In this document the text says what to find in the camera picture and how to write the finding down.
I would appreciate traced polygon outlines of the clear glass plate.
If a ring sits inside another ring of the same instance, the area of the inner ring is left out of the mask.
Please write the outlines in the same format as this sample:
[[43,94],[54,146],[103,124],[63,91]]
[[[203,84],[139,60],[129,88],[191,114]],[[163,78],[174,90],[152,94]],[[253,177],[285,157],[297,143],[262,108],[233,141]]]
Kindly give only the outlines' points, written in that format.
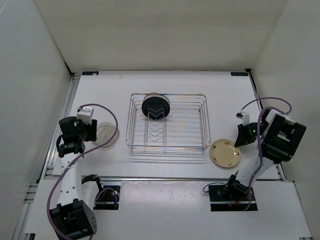
[[[97,131],[96,131],[96,141],[93,141],[93,144],[96,146],[100,146],[104,144],[106,141],[110,140],[110,138],[115,133],[116,126],[110,122],[102,122],[97,125]],[[111,147],[116,140],[118,139],[120,135],[120,130],[118,129],[115,136],[108,142],[108,144],[105,144],[102,146],[102,148],[109,148]]]
[[169,102],[170,100],[163,94],[157,93],[157,92],[151,92],[145,95],[144,97],[144,101],[150,98],[161,98],[163,100],[166,100],[167,102]]

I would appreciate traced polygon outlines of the cream floral plate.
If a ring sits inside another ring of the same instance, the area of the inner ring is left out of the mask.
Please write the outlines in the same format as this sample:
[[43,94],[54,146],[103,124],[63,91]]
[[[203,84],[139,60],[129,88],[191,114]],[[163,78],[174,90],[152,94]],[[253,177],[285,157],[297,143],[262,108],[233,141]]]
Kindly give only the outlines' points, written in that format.
[[222,168],[233,168],[237,166],[241,159],[241,150],[229,139],[220,138],[215,140],[209,148],[211,160]]

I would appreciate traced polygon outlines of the black round plate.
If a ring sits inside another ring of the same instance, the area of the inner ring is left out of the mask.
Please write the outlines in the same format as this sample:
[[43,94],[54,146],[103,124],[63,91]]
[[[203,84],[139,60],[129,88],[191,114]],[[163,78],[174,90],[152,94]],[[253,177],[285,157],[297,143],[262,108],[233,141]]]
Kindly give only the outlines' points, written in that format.
[[171,110],[170,101],[163,96],[151,96],[144,98],[141,106],[142,113],[145,117],[152,120],[160,120],[166,118]]

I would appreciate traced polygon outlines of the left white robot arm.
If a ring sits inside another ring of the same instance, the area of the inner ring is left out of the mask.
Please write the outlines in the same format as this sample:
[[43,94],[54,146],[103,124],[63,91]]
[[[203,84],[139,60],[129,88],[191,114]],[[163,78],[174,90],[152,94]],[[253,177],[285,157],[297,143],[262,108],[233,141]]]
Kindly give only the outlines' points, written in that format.
[[56,141],[62,168],[62,179],[56,207],[49,209],[49,221],[60,240],[80,240],[97,232],[93,212],[95,200],[105,194],[96,174],[82,176],[84,157],[76,162],[66,159],[68,154],[83,154],[85,142],[97,139],[97,120],[91,117],[69,116],[59,121],[61,135]]

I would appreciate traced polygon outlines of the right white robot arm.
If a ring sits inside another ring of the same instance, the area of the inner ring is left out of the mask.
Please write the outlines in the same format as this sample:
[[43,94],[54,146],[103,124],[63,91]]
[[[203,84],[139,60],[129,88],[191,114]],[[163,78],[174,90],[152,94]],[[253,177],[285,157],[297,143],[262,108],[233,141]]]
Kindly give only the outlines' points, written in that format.
[[224,193],[230,200],[251,194],[254,182],[267,169],[282,162],[289,162],[296,153],[307,127],[275,109],[264,109],[256,122],[241,123],[235,147],[257,142],[258,157],[232,174]]

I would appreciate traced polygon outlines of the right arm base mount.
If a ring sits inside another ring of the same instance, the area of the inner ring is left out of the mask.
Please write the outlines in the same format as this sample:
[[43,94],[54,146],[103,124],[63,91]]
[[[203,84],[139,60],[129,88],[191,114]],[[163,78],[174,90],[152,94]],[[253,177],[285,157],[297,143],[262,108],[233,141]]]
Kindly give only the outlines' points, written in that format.
[[208,194],[210,210],[212,212],[256,212],[258,206],[253,190],[251,195],[231,193],[227,185],[222,182],[212,182],[202,188],[204,194]]

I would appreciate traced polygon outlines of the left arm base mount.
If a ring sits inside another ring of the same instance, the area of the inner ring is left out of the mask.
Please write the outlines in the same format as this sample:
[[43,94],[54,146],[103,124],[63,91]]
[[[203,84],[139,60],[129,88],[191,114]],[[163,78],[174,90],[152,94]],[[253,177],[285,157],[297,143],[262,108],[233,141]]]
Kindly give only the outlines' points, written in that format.
[[105,190],[94,204],[94,210],[118,210],[120,205],[121,182],[105,181],[103,183]]

